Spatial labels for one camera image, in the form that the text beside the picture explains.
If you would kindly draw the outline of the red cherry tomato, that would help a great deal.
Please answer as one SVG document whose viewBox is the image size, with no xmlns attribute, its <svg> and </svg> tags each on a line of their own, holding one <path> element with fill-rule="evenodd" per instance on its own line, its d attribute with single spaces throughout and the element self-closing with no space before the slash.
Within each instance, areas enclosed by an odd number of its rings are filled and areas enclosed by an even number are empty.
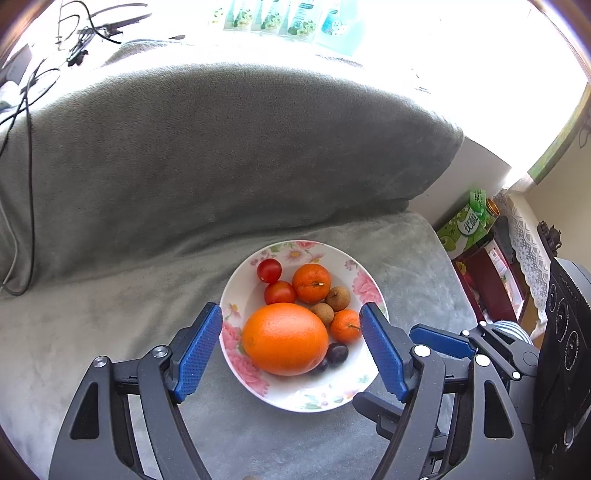
<svg viewBox="0 0 591 480">
<path fill-rule="evenodd" d="M 264 259 L 256 268 L 257 277 L 266 284 L 276 283 L 280 280 L 281 274 L 283 274 L 283 267 L 273 258 Z"/>
<path fill-rule="evenodd" d="M 264 302 L 266 305 L 276 303 L 294 303 L 297 298 L 296 290 L 287 281 L 277 281 L 266 286 L 264 290 Z"/>
</svg>

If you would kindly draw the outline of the white floral ceramic bowl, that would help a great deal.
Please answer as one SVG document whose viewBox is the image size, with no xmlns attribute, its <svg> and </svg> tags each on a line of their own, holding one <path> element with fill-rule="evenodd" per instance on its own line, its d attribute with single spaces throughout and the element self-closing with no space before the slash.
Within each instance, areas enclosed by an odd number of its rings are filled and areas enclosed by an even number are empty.
<svg viewBox="0 0 591 480">
<path fill-rule="evenodd" d="M 367 302 L 387 309 L 376 281 L 345 252 L 308 240 L 270 244 L 224 287 L 222 353 L 267 404 L 297 413 L 338 408 L 378 375 L 361 333 Z"/>
</svg>

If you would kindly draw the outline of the large orange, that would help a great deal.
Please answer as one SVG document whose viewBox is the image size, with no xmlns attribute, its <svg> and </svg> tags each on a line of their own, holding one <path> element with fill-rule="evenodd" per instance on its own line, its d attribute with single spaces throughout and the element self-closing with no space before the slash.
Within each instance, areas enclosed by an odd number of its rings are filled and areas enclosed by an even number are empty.
<svg viewBox="0 0 591 480">
<path fill-rule="evenodd" d="M 257 368 L 278 376 L 298 376 L 325 358 L 329 334 L 310 310 L 276 303 L 250 315 L 242 328 L 242 348 Z"/>
</svg>

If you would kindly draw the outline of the small mandarin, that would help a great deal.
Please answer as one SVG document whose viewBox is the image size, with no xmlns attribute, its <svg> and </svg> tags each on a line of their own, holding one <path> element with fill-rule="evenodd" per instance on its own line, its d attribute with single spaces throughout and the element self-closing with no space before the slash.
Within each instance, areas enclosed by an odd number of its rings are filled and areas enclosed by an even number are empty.
<svg viewBox="0 0 591 480">
<path fill-rule="evenodd" d="M 335 341 L 352 344 L 362 338 L 360 315 L 356 310 L 345 309 L 335 313 L 329 324 L 329 333 Z"/>
<path fill-rule="evenodd" d="M 318 264 L 304 264 L 294 272 L 291 280 L 297 299 L 307 304 L 321 302 L 332 288 L 329 271 Z"/>
</svg>

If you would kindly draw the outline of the striped blue trouser leg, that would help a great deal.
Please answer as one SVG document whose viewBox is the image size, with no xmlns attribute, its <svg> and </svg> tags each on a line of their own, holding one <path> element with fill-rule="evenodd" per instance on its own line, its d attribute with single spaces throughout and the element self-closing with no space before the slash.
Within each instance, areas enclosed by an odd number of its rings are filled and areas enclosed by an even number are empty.
<svg viewBox="0 0 591 480">
<path fill-rule="evenodd" d="M 533 345 L 533 340 L 530 335 L 516 322 L 499 320 L 493 322 L 491 326 L 513 338 L 519 339 L 529 345 Z"/>
</svg>

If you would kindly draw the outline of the green printed box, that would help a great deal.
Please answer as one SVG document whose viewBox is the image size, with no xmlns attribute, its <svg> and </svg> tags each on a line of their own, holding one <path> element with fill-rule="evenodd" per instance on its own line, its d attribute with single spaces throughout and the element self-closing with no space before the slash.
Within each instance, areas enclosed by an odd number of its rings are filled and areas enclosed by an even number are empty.
<svg viewBox="0 0 591 480">
<path fill-rule="evenodd" d="M 468 203 L 437 231 L 437 236 L 448 256 L 455 259 L 482 240 L 500 215 L 485 190 L 472 189 Z"/>
</svg>

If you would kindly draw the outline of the white lace cloth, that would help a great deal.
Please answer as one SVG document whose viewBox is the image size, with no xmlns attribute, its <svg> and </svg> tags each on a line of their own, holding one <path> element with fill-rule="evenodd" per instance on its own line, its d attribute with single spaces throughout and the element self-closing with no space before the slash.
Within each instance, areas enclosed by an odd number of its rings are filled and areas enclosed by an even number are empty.
<svg viewBox="0 0 591 480">
<path fill-rule="evenodd" d="M 501 213 L 508 218 L 510 242 L 537 310 L 536 323 L 530 334 L 535 340 L 545 333 L 548 322 L 546 304 L 551 258 L 537 231 L 539 220 L 525 197 L 503 190 L 495 197 L 495 201 Z"/>
</svg>

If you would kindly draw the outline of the dark cherry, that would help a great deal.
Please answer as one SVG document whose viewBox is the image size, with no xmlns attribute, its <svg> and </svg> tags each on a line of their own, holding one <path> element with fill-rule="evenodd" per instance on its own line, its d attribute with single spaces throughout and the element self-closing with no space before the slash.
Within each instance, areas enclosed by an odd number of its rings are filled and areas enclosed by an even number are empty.
<svg viewBox="0 0 591 480">
<path fill-rule="evenodd" d="M 327 360 L 329 366 L 339 367 L 346 362 L 349 357 L 349 347 L 346 344 L 334 342 L 329 345 L 325 360 Z"/>
<path fill-rule="evenodd" d="M 328 361 L 328 359 L 324 358 L 324 359 L 322 359 L 321 363 L 318 364 L 317 367 L 315 367 L 315 369 L 311 370 L 311 374 L 314 374 L 314 375 L 321 374 L 322 372 L 325 372 L 325 370 L 327 370 L 328 367 L 329 367 L 329 361 Z"/>
</svg>

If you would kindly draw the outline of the brown longan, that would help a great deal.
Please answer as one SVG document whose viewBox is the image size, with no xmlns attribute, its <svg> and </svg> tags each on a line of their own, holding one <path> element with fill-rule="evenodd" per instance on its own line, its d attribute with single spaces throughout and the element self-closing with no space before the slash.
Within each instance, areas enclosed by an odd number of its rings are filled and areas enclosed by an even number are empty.
<svg viewBox="0 0 591 480">
<path fill-rule="evenodd" d="M 329 290 L 328 295 L 325 297 L 325 303 L 327 303 L 335 312 L 345 310 L 351 303 L 351 294 L 345 286 L 332 287 L 332 289 Z"/>
<path fill-rule="evenodd" d="M 331 325 L 335 317 L 334 309 L 332 309 L 332 307 L 325 302 L 320 302 L 315 305 L 312 305 L 310 311 L 317 315 L 318 318 L 321 319 L 322 323 L 324 323 L 327 327 Z"/>
</svg>

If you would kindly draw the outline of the teal refill pouch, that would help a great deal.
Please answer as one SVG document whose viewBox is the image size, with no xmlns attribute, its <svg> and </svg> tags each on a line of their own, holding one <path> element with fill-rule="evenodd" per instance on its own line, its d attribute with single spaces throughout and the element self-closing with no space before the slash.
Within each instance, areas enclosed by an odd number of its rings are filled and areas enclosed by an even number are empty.
<svg viewBox="0 0 591 480">
<path fill-rule="evenodd" d="M 318 8 L 315 1 L 301 1 L 290 6 L 287 35 L 310 38 L 317 28 Z"/>
<path fill-rule="evenodd" d="M 263 0 L 259 3 L 256 16 L 256 30 L 263 33 L 277 34 L 283 25 L 284 2 L 281 0 Z"/>
<path fill-rule="evenodd" d="M 249 31 L 256 18 L 257 2 L 252 0 L 232 0 L 226 19 L 226 30 Z"/>
</svg>

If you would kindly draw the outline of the grey sofa back cushion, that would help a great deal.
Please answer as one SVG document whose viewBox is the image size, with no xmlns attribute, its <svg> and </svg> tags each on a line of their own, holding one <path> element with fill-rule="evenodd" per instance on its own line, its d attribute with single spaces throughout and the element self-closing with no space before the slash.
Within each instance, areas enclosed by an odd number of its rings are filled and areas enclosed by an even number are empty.
<svg viewBox="0 0 591 480">
<path fill-rule="evenodd" d="M 262 40 L 135 41 L 44 69 L 1 128 L 1 275 L 144 261 L 186 242 L 404 210 L 462 130 L 405 73 Z"/>
</svg>

